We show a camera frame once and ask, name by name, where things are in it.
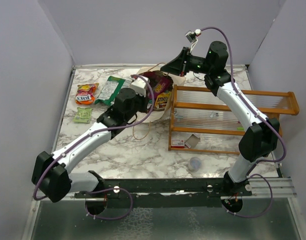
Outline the dark green snack bag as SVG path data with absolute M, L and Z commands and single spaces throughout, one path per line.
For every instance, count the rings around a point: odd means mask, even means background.
M 94 101 L 94 104 L 104 104 L 111 106 L 114 104 L 115 98 L 123 88 L 128 88 L 131 80 L 109 76 L 102 90 Z

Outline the light green snack packet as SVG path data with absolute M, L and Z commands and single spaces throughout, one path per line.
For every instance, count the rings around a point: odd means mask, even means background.
M 90 107 L 87 108 L 77 107 L 77 112 L 72 121 L 74 123 L 88 124 L 91 122 L 92 111 L 93 109 Z

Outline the yellow orange snack packet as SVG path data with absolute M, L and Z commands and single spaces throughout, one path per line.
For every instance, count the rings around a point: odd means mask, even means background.
M 155 99 L 154 110 L 164 110 L 167 106 L 171 93 L 171 91 L 160 93 Z

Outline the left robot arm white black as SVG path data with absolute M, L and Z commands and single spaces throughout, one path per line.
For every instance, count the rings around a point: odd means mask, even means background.
M 138 113 L 150 116 L 149 97 L 140 95 L 130 87 L 117 94 L 114 103 L 82 135 L 67 146 L 47 153 L 42 151 L 35 160 L 31 181 L 35 188 L 33 199 L 42 200 L 38 191 L 44 193 L 53 203 L 63 199 L 72 191 L 72 170 L 97 147 L 109 142 L 126 128 L 137 125 Z

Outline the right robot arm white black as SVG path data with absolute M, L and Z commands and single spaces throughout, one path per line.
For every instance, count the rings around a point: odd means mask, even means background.
M 225 69 L 228 57 L 227 45 L 221 41 L 210 44 L 206 57 L 194 56 L 190 48 L 183 47 L 176 58 L 161 67 L 161 71 L 181 77 L 188 72 L 204 74 L 206 87 L 241 123 L 245 132 L 238 144 L 240 154 L 224 174 L 222 184 L 223 191 L 233 196 L 240 191 L 257 161 L 276 149 L 280 123 L 256 109 L 238 88 L 233 75 Z

